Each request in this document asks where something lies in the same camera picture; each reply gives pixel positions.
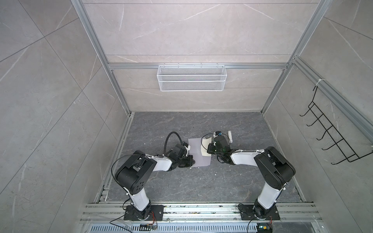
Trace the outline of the beige letter paper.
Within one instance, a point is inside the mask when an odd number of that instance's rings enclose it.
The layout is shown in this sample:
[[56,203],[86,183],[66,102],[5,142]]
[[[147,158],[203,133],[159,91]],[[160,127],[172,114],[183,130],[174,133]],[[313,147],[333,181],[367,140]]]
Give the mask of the beige letter paper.
[[201,153],[202,156],[211,157],[211,154],[208,152],[208,146],[212,142],[212,138],[202,138],[201,139]]

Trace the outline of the grey purple envelope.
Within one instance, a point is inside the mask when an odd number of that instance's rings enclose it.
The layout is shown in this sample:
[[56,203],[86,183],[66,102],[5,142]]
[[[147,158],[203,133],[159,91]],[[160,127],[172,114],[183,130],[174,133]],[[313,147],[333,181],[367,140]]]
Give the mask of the grey purple envelope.
[[208,154],[206,149],[201,145],[201,139],[190,138],[188,139],[190,145],[189,154],[193,156],[195,163],[192,167],[207,167],[211,164],[211,154]]

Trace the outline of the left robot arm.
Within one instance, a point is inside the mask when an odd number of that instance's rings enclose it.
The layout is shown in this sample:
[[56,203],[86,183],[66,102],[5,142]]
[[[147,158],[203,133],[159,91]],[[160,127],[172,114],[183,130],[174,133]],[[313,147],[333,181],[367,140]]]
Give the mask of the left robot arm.
[[172,171],[176,168],[190,168],[195,164],[189,154],[190,145],[183,142],[177,144],[163,155],[148,155],[140,150],[131,155],[117,169],[111,171],[114,181],[128,194],[134,210],[145,219],[151,211],[151,201],[146,195],[145,185],[154,171]]

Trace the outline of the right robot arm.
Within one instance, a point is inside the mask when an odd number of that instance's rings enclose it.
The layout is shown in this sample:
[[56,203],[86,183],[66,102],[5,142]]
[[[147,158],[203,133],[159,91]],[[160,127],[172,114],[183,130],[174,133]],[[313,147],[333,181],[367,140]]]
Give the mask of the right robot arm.
[[221,143],[210,143],[201,151],[216,155],[222,162],[230,165],[254,166],[261,172],[265,184],[254,202],[253,213],[259,219],[266,219],[275,210],[277,199],[285,190],[287,183],[296,174],[294,166],[274,147],[263,150],[232,150]]

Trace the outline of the white glue stick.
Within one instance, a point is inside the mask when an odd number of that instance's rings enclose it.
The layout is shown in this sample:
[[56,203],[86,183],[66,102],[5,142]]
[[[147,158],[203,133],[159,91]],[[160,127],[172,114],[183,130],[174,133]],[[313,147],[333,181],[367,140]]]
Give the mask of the white glue stick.
[[231,131],[228,131],[228,138],[230,140],[230,143],[233,142],[233,137],[232,137],[232,132]]

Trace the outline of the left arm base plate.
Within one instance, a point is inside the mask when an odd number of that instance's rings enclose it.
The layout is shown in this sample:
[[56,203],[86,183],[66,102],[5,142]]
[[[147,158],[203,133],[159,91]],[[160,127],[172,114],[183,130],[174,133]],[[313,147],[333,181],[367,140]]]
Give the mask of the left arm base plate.
[[124,220],[132,221],[161,221],[164,215],[163,205],[148,205],[143,211],[136,209],[133,205],[129,205],[125,209]]

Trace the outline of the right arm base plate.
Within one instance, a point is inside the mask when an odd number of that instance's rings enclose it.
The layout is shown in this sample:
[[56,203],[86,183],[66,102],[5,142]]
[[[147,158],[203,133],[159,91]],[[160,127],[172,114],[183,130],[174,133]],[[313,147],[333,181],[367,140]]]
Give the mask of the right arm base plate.
[[263,209],[260,205],[240,203],[237,208],[242,220],[280,220],[280,215],[275,205],[270,209]]

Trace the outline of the aluminium rail frame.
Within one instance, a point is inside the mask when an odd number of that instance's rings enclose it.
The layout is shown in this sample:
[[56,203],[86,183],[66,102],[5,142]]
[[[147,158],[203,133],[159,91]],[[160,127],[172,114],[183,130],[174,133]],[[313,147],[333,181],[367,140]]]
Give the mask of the aluminium rail frame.
[[[115,218],[133,219],[121,203],[88,204],[78,218],[80,222],[104,223]],[[254,217],[253,205],[246,203],[156,203],[148,220],[158,223],[187,222],[322,222],[313,203],[277,203],[266,216]]]

